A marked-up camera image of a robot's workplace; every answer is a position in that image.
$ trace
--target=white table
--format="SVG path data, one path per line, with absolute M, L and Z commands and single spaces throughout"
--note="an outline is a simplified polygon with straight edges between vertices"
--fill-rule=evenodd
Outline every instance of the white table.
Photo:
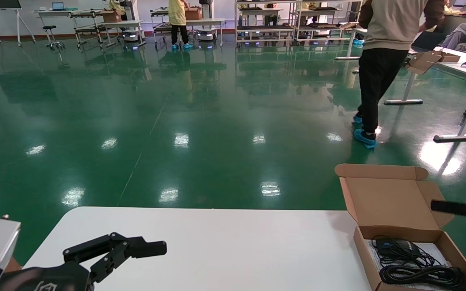
M 466 67 L 461 67 L 462 63 L 466 62 L 466 53 L 449 50 L 448 48 L 440 48 L 436 47 L 435 51 L 443 50 L 444 52 L 451 53 L 453 55 L 459 55 L 460 59 L 458 63 L 440 63 L 437 62 L 435 65 L 442 66 L 449 70 L 453 70 L 455 72 L 466 74 Z M 384 104 L 399 104 L 399 105 L 406 105 L 406 104 L 421 104 L 423 101 L 421 99 L 407 99 L 409 96 L 409 91 L 411 91 L 411 86 L 413 85 L 414 79 L 416 79 L 416 75 L 414 72 L 411 72 L 409 75 L 409 81 L 407 82 L 407 86 L 405 87 L 404 97 L 402 100 L 387 100 Z M 435 135 L 433 138 L 436 142 L 455 142 L 455 141 L 466 141 L 466 119 L 464 124 L 462 125 L 460 131 L 456 135 Z
M 346 211 L 80 207 L 24 267 L 60 265 L 64 249 L 118 232 L 168 252 L 128 259 L 96 291 L 370 291 L 355 226 Z
M 222 24 L 226 21 L 225 18 L 207 18 L 207 19 L 201 19 L 201 20 L 187 20 L 186 25 L 187 26 L 192 26 L 192 30 L 194 29 L 194 26 L 214 26 L 214 25 L 220 25 L 220 47 L 224 44 L 224 38 L 222 37 Z
M 116 28 L 116 32 L 118 33 L 118 36 L 121 34 L 121 32 L 118 30 L 120 27 L 134 27 L 138 28 L 138 33 L 141 32 L 141 23 L 144 22 L 144 20 L 122 20 L 120 22 L 102 22 L 99 23 L 99 25 L 103 25 L 106 28 L 106 31 L 109 28 Z M 109 33 L 107 33 L 107 39 L 109 39 L 109 44 L 107 46 L 111 46 L 114 44 L 114 42 L 111 42 L 111 38 L 109 37 Z M 139 44 L 138 46 L 143 46 L 146 44 L 144 36 L 138 36 L 139 39 Z
M 354 44 L 355 35 L 359 33 L 360 35 L 366 35 L 368 30 L 365 28 L 354 28 L 352 29 L 352 36 L 350 37 L 350 43 L 348 44 L 348 52 L 346 53 L 346 57 L 336 57 L 337 60 L 344 60 L 344 59 L 360 59 L 360 57 L 352 57 L 352 46 Z

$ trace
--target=open cardboard box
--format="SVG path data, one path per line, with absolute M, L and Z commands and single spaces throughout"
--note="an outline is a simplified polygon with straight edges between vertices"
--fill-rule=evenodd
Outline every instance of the open cardboard box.
M 424 74 L 437 61 L 442 63 L 457 63 L 459 59 L 459 55 L 453 55 L 444 51 L 420 52 L 409 61 L 406 68 L 415 74 Z
M 466 259 L 441 227 L 452 214 L 432 212 L 433 199 L 443 200 L 423 168 L 377 164 L 339 164 L 335 167 L 348 213 L 355 219 L 354 241 L 373 291 L 412 291 L 381 281 L 364 240 L 383 235 L 414 243 L 434 243 L 445 259 L 459 267 L 466 284 Z

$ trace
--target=black trousers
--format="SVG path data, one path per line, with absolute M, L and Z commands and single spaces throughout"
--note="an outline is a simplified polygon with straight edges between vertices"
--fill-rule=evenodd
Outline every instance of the black trousers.
M 172 45 L 177 43 L 177 32 L 181 32 L 183 43 L 188 43 L 188 33 L 186 31 L 186 25 L 172 25 Z
M 407 51 L 390 48 L 363 50 L 359 59 L 362 129 L 374 133 L 379 125 L 379 100 L 392 84 L 407 57 Z

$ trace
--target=brown cardboard box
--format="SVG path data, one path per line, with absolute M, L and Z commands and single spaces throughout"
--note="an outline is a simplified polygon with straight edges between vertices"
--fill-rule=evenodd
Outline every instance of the brown cardboard box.
M 443 200 L 435 182 L 424 181 L 426 169 L 377 164 L 339 164 L 335 167 L 348 213 L 357 228 L 354 241 L 373 291 L 415 291 L 388 285 L 366 248 L 365 239 L 377 235 L 403 238 L 417 243 L 434 243 L 453 267 L 459 267 L 466 284 L 466 259 L 441 227 L 453 215 L 432 212 L 433 199 Z
M 102 11 L 104 22 L 120 22 L 122 17 L 116 11 Z
M 440 52 L 420 52 L 409 61 L 406 68 L 415 74 L 424 74 L 441 58 Z
M 355 28 L 358 22 L 348 22 L 339 26 L 342 30 L 347 30 L 348 28 Z
M 439 60 L 442 63 L 457 63 L 459 62 L 460 56 L 459 55 L 453 55 L 448 52 L 440 52 L 442 55 L 442 58 Z
M 202 19 L 202 7 L 190 7 L 186 10 L 186 20 L 201 20 Z

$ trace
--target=black cable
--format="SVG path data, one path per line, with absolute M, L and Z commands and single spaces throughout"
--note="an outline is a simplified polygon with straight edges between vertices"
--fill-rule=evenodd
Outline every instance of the black cable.
M 377 239 L 379 238 L 388 239 L 392 242 L 389 248 L 390 253 L 383 254 L 379 252 L 379 249 L 377 248 Z M 431 267 L 431 266 L 434 266 L 435 263 L 438 263 L 438 265 L 442 265 L 433 256 L 431 256 L 430 254 L 422 250 L 421 247 L 415 245 L 412 242 L 409 242 L 409 241 L 407 242 L 410 245 L 414 245 L 415 247 L 417 247 L 418 251 L 414 252 L 410 249 L 406 249 L 405 247 L 402 247 L 398 243 L 397 239 L 390 238 L 389 236 L 375 236 L 374 238 L 371 239 L 371 244 L 377 250 L 377 254 L 379 255 L 381 266 L 383 267 L 387 265 L 391 265 L 391 264 L 404 265 L 406 263 L 413 263 L 417 265 L 419 268 Z
M 463 274 L 459 268 L 432 266 L 425 268 L 407 266 L 386 266 L 379 272 L 386 284 L 426 283 L 452 290 L 461 290 Z

